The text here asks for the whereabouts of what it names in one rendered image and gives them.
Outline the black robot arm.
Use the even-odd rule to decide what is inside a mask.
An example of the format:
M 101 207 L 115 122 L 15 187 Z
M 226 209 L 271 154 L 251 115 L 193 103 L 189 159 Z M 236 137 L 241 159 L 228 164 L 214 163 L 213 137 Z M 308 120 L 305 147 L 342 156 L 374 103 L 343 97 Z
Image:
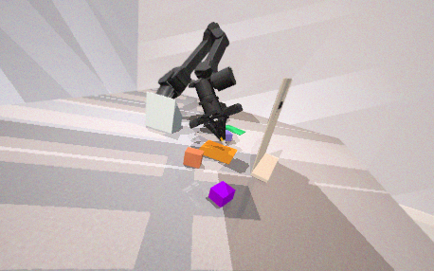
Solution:
M 219 92 L 235 85 L 236 80 L 230 66 L 218 71 L 218 64 L 228 45 L 229 40 L 219 24 L 210 23 L 204 31 L 202 42 L 186 61 L 181 66 L 169 71 L 158 81 L 160 87 L 156 94 L 175 99 L 189 86 L 189 88 L 195 87 L 200 99 L 215 94 L 214 89 Z M 202 62 L 206 56 L 207 58 Z M 190 77 L 193 71 L 198 78 L 197 81 Z

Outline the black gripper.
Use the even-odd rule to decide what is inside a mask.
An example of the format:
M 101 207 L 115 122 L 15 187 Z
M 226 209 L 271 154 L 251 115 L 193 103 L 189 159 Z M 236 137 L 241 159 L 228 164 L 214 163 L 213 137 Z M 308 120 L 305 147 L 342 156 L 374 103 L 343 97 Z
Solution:
M 226 120 L 229 116 L 243 111 L 243 107 L 240 103 L 236 103 L 226 107 L 223 111 L 218 99 L 219 97 L 216 97 L 216 94 L 200 98 L 200 102 L 198 103 L 199 105 L 202 105 L 204 114 L 202 117 L 190 120 L 189 126 L 190 128 L 194 128 L 198 125 L 204 124 L 203 127 L 207 127 L 221 141 L 221 138 L 223 140 L 226 139 Z M 216 115 L 215 113 L 219 113 L 219 115 Z M 211 115 L 212 117 L 210 117 Z M 218 118 L 218 120 L 214 121 L 216 118 Z

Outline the orange cube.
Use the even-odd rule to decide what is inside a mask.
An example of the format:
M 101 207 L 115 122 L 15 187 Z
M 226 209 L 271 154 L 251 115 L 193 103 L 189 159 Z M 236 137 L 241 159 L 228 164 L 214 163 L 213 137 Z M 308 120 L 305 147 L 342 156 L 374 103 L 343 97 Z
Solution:
M 183 165 L 187 165 L 199 169 L 202 164 L 203 154 L 204 151 L 188 147 L 185 150 Z

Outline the purple cube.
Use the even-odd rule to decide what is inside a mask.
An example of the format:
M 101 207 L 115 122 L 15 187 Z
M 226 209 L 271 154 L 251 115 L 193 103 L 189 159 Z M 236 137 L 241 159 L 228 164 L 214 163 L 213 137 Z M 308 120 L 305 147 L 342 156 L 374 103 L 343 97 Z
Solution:
M 230 131 L 226 130 L 226 139 L 225 141 L 231 141 L 233 134 Z
M 210 188 L 208 197 L 220 208 L 233 199 L 235 189 L 222 181 Z

